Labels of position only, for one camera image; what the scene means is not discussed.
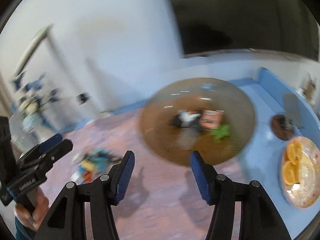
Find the person's left hand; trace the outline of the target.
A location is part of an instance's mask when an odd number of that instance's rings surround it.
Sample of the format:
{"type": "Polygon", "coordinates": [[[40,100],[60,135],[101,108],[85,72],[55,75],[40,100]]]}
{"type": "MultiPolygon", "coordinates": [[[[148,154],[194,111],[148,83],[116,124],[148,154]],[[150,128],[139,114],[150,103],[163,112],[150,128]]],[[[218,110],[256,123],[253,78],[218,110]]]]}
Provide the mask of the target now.
{"type": "Polygon", "coordinates": [[[36,207],[31,215],[30,212],[21,204],[14,206],[15,217],[21,222],[23,226],[33,231],[37,231],[49,210],[49,200],[44,195],[44,192],[40,187],[37,188],[36,192],[36,207]]]}

